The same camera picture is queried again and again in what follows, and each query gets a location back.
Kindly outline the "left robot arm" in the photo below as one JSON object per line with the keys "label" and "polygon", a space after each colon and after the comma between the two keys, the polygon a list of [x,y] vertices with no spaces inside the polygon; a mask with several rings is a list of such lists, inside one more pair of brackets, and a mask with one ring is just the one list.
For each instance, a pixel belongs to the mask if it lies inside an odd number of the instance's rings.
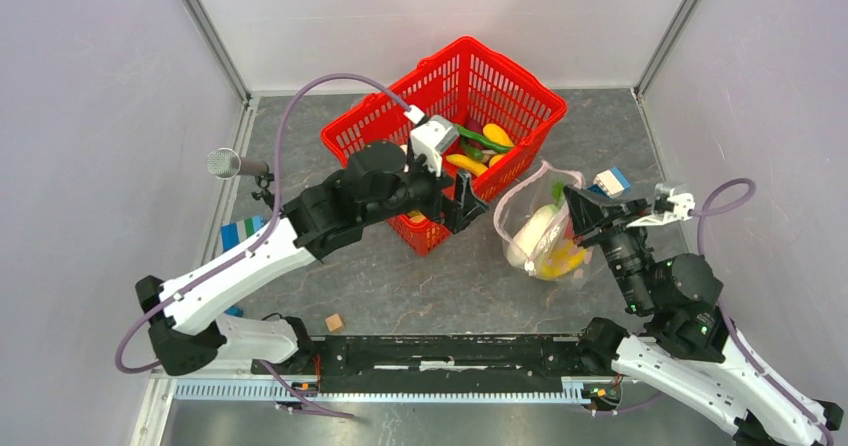
{"label": "left robot arm", "polygon": [[373,224],[420,212],[458,233],[487,209],[468,173],[436,175],[423,156],[414,158],[388,141],[371,143],[210,263],[172,280],[147,276],[137,282],[155,363],[171,376],[194,373],[217,359],[264,360],[302,373],[314,360],[302,320],[248,320],[230,317],[226,309],[272,280],[360,241]]}

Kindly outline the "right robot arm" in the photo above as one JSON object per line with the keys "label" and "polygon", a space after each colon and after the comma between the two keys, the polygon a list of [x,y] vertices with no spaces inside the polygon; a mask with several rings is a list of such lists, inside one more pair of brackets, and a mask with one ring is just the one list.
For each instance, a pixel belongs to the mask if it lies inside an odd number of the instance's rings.
{"label": "right robot arm", "polygon": [[843,409],[802,394],[754,352],[720,306],[723,285],[705,257],[653,257],[650,227],[706,217],[692,194],[661,184],[651,200],[623,201],[567,186],[563,197],[576,243],[600,249],[627,312],[645,321],[632,333],[592,319],[577,343],[585,371],[646,383],[739,445],[833,443]]}

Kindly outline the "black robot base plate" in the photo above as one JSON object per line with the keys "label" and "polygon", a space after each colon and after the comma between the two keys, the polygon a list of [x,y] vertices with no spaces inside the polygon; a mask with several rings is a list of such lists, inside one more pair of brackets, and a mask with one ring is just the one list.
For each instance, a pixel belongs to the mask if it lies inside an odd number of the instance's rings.
{"label": "black robot base plate", "polygon": [[355,335],[311,347],[256,375],[312,375],[321,393],[553,393],[564,378],[612,380],[593,368],[574,334]]}

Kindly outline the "yellow toy banana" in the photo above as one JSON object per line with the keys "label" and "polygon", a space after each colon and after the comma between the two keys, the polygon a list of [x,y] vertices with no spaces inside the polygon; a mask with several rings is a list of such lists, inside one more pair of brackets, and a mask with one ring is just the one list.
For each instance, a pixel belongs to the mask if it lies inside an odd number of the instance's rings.
{"label": "yellow toy banana", "polygon": [[536,268],[536,277],[543,280],[555,280],[574,272],[587,262],[588,250],[565,239],[541,260]]}

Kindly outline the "white toy radish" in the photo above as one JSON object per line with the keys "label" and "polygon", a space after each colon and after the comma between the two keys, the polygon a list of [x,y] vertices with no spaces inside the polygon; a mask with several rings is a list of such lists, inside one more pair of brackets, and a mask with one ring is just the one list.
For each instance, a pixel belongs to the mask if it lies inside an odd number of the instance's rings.
{"label": "white toy radish", "polygon": [[513,267],[523,267],[528,261],[534,261],[558,239],[562,227],[559,207],[555,204],[542,206],[513,237],[506,250],[506,259]]}

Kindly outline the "clear zip top bag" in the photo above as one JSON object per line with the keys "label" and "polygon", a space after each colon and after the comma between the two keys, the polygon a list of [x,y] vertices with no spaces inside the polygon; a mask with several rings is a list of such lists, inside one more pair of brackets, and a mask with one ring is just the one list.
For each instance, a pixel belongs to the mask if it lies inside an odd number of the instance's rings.
{"label": "clear zip top bag", "polygon": [[592,252],[574,240],[564,188],[582,188],[582,173],[544,161],[498,201],[493,225],[509,265],[527,276],[581,287],[587,280]]}

